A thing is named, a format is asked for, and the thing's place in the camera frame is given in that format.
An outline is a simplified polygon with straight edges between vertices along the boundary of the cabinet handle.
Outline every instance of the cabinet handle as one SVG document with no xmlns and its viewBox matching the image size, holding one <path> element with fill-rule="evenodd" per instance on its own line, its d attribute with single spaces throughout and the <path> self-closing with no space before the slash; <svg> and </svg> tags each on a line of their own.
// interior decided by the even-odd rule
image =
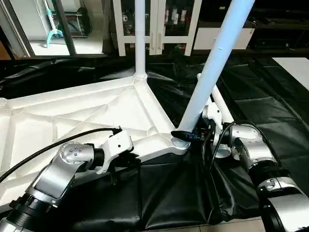
<svg viewBox="0 0 309 232">
<path fill-rule="evenodd" d="M 162 49 L 162 33 L 159 32 L 158 34 L 158 49 L 161 50 Z"/>
<path fill-rule="evenodd" d="M 154 50 L 155 46 L 154 46 L 154 33 L 153 32 L 151 32 L 150 46 L 151 46 L 151 49 Z"/>
</svg>

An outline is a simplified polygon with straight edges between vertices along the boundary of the white cabinet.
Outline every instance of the white cabinet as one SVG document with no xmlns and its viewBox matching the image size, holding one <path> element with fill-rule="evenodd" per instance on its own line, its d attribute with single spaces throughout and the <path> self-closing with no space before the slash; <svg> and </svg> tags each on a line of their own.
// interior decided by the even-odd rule
<svg viewBox="0 0 309 232">
<path fill-rule="evenodd" d="M 145 0 L 146 49 L 159 55 L 168 48 L 191 54 L 202 0 Z M 113 0 L 119 55 L 135 43 L 134 0 Z"/>
<path fill-rule="evenodd" d="M 219 34 L 220 28 L 199 28 L 194 43 L 194 50 L 210 50 Z M 253 28 L 243 28 L 234 49 L 246 49 L 254 32 Z"/>
</svg>

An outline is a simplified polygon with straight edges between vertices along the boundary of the silver robotic arm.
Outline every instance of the silver robotic arm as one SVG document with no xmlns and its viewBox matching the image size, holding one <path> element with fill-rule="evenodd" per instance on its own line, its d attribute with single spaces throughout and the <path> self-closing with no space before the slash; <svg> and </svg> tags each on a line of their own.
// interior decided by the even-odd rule
<svg viewBox="0 0 309 232">
<path fill-rule="evenodd" d="M 260 199 L 261 217 L 267 232 L 297 232 L 309 228 L 309 199 L 283 169 L 250 125 L 234 125 L 224 135 L 249 174 Z"/>
<path fill-rule="evenodd" d="M 46 231 L 50 214 L 65 198 L 77 173 L 97 167 L 97 174 L 104 173 L 115 158 L 132 150 L 126 131 L 111 136 L 100 148 L 76 142 L 63 144 L 26 193 L 10 203 L 13 210 L 0 222 L 0 232 Z"/>
</svg>

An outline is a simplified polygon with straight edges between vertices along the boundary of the robotic arm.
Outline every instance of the robotic arm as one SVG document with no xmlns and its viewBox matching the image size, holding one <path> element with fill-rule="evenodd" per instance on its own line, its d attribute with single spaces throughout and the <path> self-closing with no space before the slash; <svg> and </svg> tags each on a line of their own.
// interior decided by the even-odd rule
<svg viewBox="0 0 309 232">
<path fill-rule="evenodd" d="M 223 143 L 234 147 L 260 200 L 267 232 L 307 231 L 309 199 L 273 157 L 262 135 L 250 125 L 234 125 Z"/>
<path fill-rule="evenodd" d="M 93 144 L 65 143 L 26 193 L 10 203 L 13 210 L 0 222 L 0 232 L 47 230 L 50 215 L 65 198 L 77 173 L 96 167 L 101 167 L 97 174 L 104 173 L 115 158 L 132 150 L 133 143 L 126 131 L 111 136 L 101 148 L 94 148 Z"/>
<path fill-rule="evenodd" d="M 172 131 L 172 135 L 187 142 L 209 138 L 212 148 L 220 148 L 220 154 L 213 149 L 218 158 L 230 155 L 231 149 L 237 152 L 256 189 L 267 232 L 309 231 L 309 199 L 276 160 L 260 130 L 234 122 L 222 125 L 221 112 L 214 102 L 205 106 L 201 117 L 210 128 L 207 135 L 211 136 L 186 131 Z"/>
</svg>

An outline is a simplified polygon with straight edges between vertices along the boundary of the black plastic sheet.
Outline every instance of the black plastic sheet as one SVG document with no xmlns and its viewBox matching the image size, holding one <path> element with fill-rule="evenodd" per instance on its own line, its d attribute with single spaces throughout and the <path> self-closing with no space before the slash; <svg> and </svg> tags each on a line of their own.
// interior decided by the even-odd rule
<svg viewBox="0 0 309 232">
<path fill-rule="evenodd" d="M 178 126 L 207 57 L 147 58 L 148 84 Z M 130 76 L 133 58 L 20 60 L 1 68 L 8 99 Z M 308 91 L 271 58 L 228 60 L 217 83 L 235 119 L 258 124 L 296 183 L 309 194 Z M 212 176 L 200 167 L 199 146 L 166 154 L 72 189 L 59 208 L 67 231 L 150 230 L 215 224 L 259 215 L 255 189 L 240 163 L 216 160 Z"/>
</svg>

